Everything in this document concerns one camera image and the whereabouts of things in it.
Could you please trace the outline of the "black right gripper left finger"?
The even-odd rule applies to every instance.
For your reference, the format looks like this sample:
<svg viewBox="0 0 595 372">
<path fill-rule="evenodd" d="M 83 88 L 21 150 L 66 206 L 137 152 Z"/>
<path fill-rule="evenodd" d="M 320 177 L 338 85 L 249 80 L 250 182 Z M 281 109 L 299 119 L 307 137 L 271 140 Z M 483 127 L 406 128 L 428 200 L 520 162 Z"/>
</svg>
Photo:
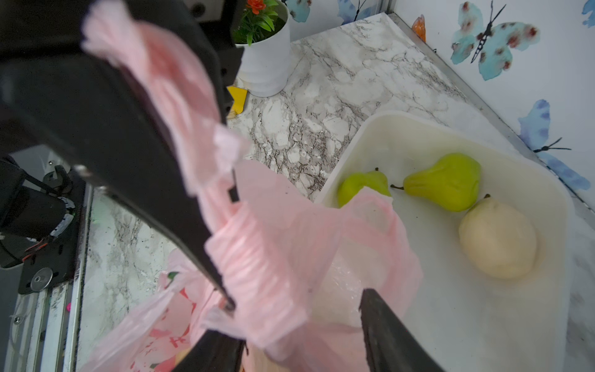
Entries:
<svg viewBox="0 0 595 372">
<path fill-rule="evenodd" d="M 173 372 L 238 372 L 244 349 L 244 340 L 208 330 Z"/>
</svg>

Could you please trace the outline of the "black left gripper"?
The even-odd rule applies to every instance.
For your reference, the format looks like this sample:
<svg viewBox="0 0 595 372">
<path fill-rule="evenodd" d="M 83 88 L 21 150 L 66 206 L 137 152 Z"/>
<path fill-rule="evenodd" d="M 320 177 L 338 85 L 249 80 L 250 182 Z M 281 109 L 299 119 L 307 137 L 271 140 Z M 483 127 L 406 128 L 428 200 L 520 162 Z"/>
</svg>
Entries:
<svg viewBox="0 0 595 372">
<path fill-rule="evenodd" d="M 218 289 L 210 236 L 175 159 L 240 158 L 226 86 L 240 64 L 230 26 L 180 1 L 4 1 L 1 153 L 43 144 L 164 234 Z"/>
</svg>

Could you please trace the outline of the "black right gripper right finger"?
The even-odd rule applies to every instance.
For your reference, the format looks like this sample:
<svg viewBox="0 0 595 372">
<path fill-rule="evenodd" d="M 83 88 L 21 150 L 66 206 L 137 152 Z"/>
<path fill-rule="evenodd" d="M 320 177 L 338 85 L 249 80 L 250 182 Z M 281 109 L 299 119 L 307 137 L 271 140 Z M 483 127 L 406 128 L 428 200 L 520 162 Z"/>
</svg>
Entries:
<svg viewBox="0 0 595 372">
<path fill-rule="evenodd" d="M 443 372 L 376 290 L 364 289 L 359 310 L 371 371 Z"/>
</svg>

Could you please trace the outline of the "pink plastic bag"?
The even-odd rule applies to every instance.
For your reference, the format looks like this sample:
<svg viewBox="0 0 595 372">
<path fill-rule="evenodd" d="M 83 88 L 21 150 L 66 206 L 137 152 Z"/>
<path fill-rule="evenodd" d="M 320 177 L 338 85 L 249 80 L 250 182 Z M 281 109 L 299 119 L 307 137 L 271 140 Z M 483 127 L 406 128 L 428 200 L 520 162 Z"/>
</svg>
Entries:
<svg viewBox="0 0 595 372">
<path fill-rule="evenodd" d="M 235 310 L 174 250 L 157 293 L 100 342 L 84 370 L 171 371 L 208 330 L 246 340 L 246 370 L 263 357 L 292 371 L 367 370 L 363 290 L 403 316 L 422 279 L 391 198 L 365 188 L 339 209 L 315 204 L 246 160 L 243 139 L 240 158 L 177 156 Z"/>
</svg>

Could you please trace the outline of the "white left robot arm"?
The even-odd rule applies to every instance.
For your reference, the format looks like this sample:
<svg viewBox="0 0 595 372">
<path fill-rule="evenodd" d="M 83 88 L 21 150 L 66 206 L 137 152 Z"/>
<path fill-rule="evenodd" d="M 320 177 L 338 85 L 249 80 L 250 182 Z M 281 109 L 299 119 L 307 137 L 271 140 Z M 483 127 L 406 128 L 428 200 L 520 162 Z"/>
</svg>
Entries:
<svg viewBox="0 0 595 372">
<path fill-rule="evenodd" d="M 1 4 L 1 231 L 65 280 L 59 252 L 86 184 L 160 231 L 218 289 L 211 235 L 190 189 L 232 170 L 226 90 L 243 51 L 242 1 L 4 1 Z"/>
</svg>

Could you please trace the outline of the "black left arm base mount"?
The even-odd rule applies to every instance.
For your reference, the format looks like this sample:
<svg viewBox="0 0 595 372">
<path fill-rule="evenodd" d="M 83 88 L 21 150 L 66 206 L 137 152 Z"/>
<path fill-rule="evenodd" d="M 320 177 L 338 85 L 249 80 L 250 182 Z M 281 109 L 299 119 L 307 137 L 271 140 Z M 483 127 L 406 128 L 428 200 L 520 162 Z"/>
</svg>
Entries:
<svg viewBox="0 0 595 372">
<path fill-rule="evenodd" d="M 72 280 L 76 271 L 79 235 L 85 216 L 86 183 L 76 171 L 67 171 L 62 165 L 56 165 L 43 181 L 60 191 L 60 200 L 65 204 L 67 214 L 54 237 L 46 238 L 41 248 L 34 247 L 25 255 L 18 287 L 21 295 L 55 288 Z"/>
</svg>

